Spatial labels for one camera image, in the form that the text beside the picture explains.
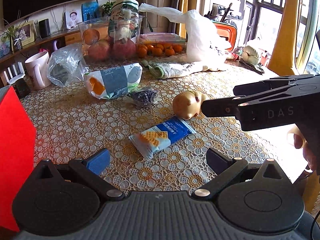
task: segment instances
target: clear plastic container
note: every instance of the clear plastic container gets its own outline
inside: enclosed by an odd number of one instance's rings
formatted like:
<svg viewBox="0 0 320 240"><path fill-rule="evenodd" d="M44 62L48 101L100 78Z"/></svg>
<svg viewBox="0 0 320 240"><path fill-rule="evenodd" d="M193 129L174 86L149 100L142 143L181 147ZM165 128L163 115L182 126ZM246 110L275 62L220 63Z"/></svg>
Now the clear plastic container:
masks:
<svg viewBox="0 0 320 240"><path fill-rule="evenodd" d="M78 24L85 54L96 62L137 57L142 17L116 21L101 18Z"/></svg>

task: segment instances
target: black circular motor housing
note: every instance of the black circular motor housing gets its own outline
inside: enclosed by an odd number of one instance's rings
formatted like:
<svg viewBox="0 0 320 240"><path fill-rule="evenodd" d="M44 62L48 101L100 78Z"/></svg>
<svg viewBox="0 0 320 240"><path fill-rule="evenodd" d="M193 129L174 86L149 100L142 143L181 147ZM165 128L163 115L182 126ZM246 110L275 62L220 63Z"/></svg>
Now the black circular motor housing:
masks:
<svg viewBox="0 0 320 240"><path fill-rule="evenodd" d="M284 172L278 173L278 164L265 167L251 181L223 190L218 208L228 221L245 230L272 234L293 229L303 215L303 200Z"/></svg>
<svg viewBox="0 0 320 240"><path fill-rule="evenodd" d="M17 194L12 212L20 229L41 236L75 232L90 222L100 200L90 188L62 180L40 179Z"/></svg>

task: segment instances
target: pink mug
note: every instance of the pink mug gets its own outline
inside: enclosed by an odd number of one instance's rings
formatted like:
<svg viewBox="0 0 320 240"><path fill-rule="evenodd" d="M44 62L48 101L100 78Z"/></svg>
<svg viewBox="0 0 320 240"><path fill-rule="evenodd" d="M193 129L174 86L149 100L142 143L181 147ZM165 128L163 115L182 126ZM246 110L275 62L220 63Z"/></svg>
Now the pink mug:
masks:
<svg viewBox="0 0 320 240"><path fill-rule="evenodd" d="M49 59L49 53L43 51L33 55L24 62L35 90L45 88L51 84L47 78Z"/></svg>

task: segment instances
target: small package of dark candy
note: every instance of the small package of dark candy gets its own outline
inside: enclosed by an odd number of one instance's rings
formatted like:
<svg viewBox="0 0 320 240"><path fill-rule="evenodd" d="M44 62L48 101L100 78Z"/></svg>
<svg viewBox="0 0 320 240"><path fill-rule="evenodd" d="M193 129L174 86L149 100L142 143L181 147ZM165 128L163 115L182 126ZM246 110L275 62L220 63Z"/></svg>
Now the small package of dark candy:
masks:
<svg viewBox="0 0 320 240"><path fill-rule="evenodd" d="M147 107L158 101L159 91L147 86L131 91L128 96L136 106Z"/></svg>

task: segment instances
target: silver bolt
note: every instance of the silver bolt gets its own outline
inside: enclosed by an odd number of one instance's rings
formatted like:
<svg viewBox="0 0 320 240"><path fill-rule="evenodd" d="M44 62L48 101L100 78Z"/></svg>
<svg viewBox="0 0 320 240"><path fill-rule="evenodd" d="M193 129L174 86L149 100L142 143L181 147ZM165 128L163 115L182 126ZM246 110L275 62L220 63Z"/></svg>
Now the silver bolt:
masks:
<svg viewBox="0 0 320 240"><path fill-rule="evenodd" d="M195 195L198 197L207 197L210 195L210 191L204 188L199 188L195 190Z"/></svg>
<svg viewBox="0 0 320 240"><path fill-rule="evenodd" d="M120 197L122 195L122 191L119 189L111 189L107 191L108 197Z"/></svg>

